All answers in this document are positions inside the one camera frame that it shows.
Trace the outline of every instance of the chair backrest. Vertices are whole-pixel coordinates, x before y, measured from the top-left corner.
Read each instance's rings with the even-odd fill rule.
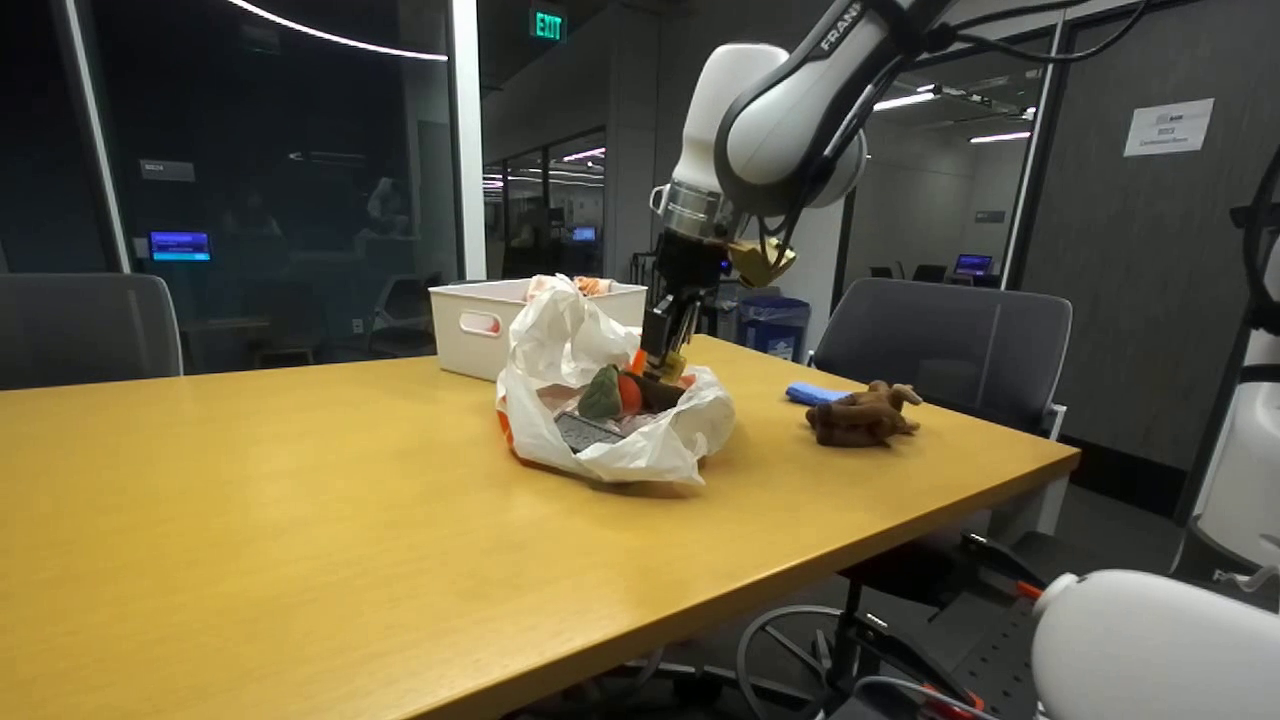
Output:
[[[180,373],[180,329],[161,277],[0,272],[0,390]]]
[[[801,295],[740,295],[734,339],[770,355],[802,362],[812,310]]]
[[[835,304],[812,363],[917,384],[932,406],[1041,434],[1067,339],[1073,304],[1058,295],[862,279]]]

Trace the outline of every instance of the white plastic bag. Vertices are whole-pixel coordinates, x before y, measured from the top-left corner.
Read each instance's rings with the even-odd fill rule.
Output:
[[[732,437],[732,406],[706,367],[689,367],[680,406],[638,421],[617,444],[571,452],[556,429],[556,408],[538,390],[584,390],[604,363],[627,363],[638,333],[589,304],[571,279],[538,279],[507,333],[507,363],[497,376],[510,452],[529,465],[558,467],[598,484],[680,484],[700,489],[700,460]]]

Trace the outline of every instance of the floor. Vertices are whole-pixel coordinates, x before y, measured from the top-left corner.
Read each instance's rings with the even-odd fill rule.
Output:
[[[1130,503],[1107,502],[1088,489],[1067,489],[1058,533],[1025,538],[1014,557],[1026,561],[1042,576],[1058,572],[1093,572],[1093,570],[1147,570],[1168,572],[1176,561],[1178,527],[1165,517],[1140,512]],[[844,581],[819,581],[793,601],[778,606],[844,606]],[[974,687],[989,699],[989,713],[998,720],[1030,720],[1036,687],[1026,675],[1026,644],[1030,625],[1025,613],[1013,613],[1005,601],[961,595],[953,607],[935,613],[924,606],[909,606],[894,595],[862,591],[867,613],[886,619],[892,637],[917,644],[932,665],[953,671],[962,687]],[[604,675],[594,686],[571,687],[538,710],[517,713],[517,720],[542,715],[576,715],[576,720],[797,720],[812,715],[782,703],[748,710],[742,694],[732,686],[740,637],[757,615],[710,630],[696,642],[685,642],[662,651],[662,671],[636,686],[645,675],[645,662],[636,668]],[[812,642],[824,637],[817,630],[830,630],[828,615],[797,613],[782,615],[778,637],[797,642],[802,657],[812,657]],[[742,644],[742,665],[750,675],[767,675],[793,687],[812,687],[812,675],[778,649],[778,642],[750,632]],[[879,713],[844,710],[830,720],[867,720]]]

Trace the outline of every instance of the cable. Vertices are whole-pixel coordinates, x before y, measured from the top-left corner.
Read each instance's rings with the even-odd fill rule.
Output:
[[[1008,19],[1008,16],[1030,16],[1030,13],[1053,13],[1053,9],[1073,9],[1076,0],[1065,0],[1065,4],[1025,4],[1025,9],[1008,9],[1008,13],[993,13],[993,19]],[[1119,43],[1145,16],[1147,16],[1151,0],[1140,0],[1129,19],[1119,24],[1114,38],[1085,47],[1085,51],[1058,51],[1058,57],[1042,57],[1042,51],[1025,51],[1025,47],[1013,47],[1005,40],[989,40],[989,38],[973,38],[962,30],[974,30],[974,24],[993,24],[989,16],[974,16],[974,19],[962,19],[957,30],[941,30],[941,38],[953,38],[957,43],[974,43],[974,47],[993,47],[993,51],[1005,51],[1005,57],[1014,57],[1014,62],[1026,62],[1026,66],[1078,66],[1078,62],[1093,62],[1100,51],[1107,51],[1112,43]]]
[[[911,686],[911,680],[898,680],[898,675],[862,675],[862,680],[853,686],[853,698],[859,698],[862,687],[877,687],[877,686],[879,687],[894,687],[894,694],[911,694],[911,698],[924,698],[924,699],[935,699],[935,703],[946,703],[953,713],[962,713],[962,715],[974,715],[974,720],[995,720],[984,710],[973,710],[973,703],[962,703],[962,699],[957,699],[946,694],[935,694],[927,686]]]

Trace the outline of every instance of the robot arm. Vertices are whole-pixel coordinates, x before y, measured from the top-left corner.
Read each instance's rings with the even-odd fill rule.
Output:
[[[680,376],[680,345],[715,292],[722,255],[748,279],[770,279],[793,261],[788,236],[801,213],[853,193],[871,103],[941,40],[946,4],[835,0],[797,51],[722,43],[706,57],[660,203],[662,231],[638,337],[645,381]],[[748,221],[778,228],[740,246]]]

